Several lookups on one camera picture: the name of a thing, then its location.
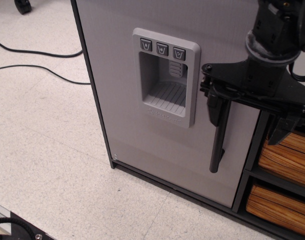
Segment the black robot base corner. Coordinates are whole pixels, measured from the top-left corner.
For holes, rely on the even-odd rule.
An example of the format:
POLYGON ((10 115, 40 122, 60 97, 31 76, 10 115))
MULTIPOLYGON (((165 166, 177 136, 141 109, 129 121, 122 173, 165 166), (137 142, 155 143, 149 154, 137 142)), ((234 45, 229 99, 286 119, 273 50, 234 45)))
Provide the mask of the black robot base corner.
POLYGON ((0 205, 0 240, 55 240, 48 233, 0 205))

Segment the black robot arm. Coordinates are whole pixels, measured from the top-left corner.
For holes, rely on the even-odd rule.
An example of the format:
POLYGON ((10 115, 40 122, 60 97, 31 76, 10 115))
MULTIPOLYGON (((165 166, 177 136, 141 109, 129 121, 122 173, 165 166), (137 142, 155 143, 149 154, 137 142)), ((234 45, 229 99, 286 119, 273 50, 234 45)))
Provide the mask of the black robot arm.
POLYGON ((206 63, 200 89, 207 97, 214 146, 225 138, 231 102, 275 116, 268 143, 279 144, 305 125, 305 76, 294 63, 305 52, 305 0, 260 0, 252 30, 246 35, 246 60, 206 63))

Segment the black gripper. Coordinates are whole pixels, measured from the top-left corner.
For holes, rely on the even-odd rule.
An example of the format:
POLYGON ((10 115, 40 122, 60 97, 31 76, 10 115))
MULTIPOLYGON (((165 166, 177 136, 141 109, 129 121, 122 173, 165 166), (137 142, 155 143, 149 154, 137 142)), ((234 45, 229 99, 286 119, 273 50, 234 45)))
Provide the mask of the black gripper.
MULTIPOLYGON (((206 63, 200 91, 207 96, 210 122, 219 126, 223 99, 275 115, 298 114, 305 118, 305 86, 285 67, 264 66, 247 59, 235 63, 206 63)), ((292 118, 276 119, 268 134, 268 145, 280 144, 297 125, 292 118)))

